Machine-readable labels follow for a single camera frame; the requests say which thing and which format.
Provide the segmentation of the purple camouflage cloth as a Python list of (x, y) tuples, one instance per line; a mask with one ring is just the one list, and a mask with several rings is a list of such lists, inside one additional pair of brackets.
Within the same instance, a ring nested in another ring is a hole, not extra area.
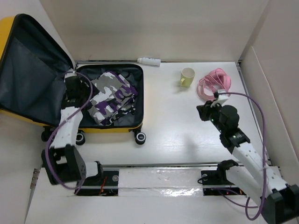
[(118, 119), (135, 113), (135, 98), (138, 95), (135, 87), (121, 74), (112, 71), (104, 72), (92, 80), (98, 90), (91, 99), (90, 116), (100, 126), (110, 126)]

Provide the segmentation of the yellow-green mug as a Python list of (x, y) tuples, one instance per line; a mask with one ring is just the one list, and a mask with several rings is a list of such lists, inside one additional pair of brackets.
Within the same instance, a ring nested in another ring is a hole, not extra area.
[(180, 85), (182, 87), (189, 87), (195, 77), (195, 71), (192, 68), (184, 68), (181, 70)]

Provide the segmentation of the yellow hard-shell suitcase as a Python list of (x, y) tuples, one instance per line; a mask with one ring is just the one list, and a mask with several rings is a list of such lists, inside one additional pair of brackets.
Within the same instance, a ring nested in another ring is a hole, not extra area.
[(44, 127), (41, 139), (47, 141), (59, 125), (61, 104), (65, 96), (64, 74), (73, 70), (91, 82), (106, 71), (123, 75), (138, 92), (135, 113), (110, 126), (100, 126), (90, 116), (87, 106), (79, 125), (85, 133), (133, 132), (141, 145), (146, 135), (141, 131), (144, 115), (143, 70), (135, 64), (97, 64), (80, 68), (52, 36), (27, 14), (2, 18), (0, 21), (0, 108), (19, 119)]

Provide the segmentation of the white spray bottle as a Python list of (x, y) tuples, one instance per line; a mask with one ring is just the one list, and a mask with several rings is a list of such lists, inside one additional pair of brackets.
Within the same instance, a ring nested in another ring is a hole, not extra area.
[(137, 59), (137, 62), (140, 64), (155, 66), (155, 67), (160, 67), (161, 65), (161, 60), (157, 58), (140, 57)]

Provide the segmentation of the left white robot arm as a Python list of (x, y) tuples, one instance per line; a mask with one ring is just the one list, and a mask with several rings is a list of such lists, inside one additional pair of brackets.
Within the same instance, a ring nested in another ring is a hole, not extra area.
[(61, 119), (42, 151), (43, 167), (52, 185), (65, 187), (69, 182), (77, 182), (78, 186), (84, 182), (99, 185), (104, 181), (102, 165), (99, 161), (85, 163), (76, 148), (85, 142), (79, 125), (82, 111), (90, 104), (95, 88), (85, 75), (75, 71), (66, 72), (64, 83)]

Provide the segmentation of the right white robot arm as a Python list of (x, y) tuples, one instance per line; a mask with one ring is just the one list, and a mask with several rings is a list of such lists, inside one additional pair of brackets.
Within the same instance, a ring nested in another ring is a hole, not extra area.
[(220, 132), (222, 145), (243, 165), (222, 161), (215, 177), (240, 188), (260, 209), (269, 224), (282, 224), (299, 216), (299, 187), (275, 174), (239, 128), (239, 114), (231, 105), (207, 101), (196, 107), (202, 121), (210, 121)]

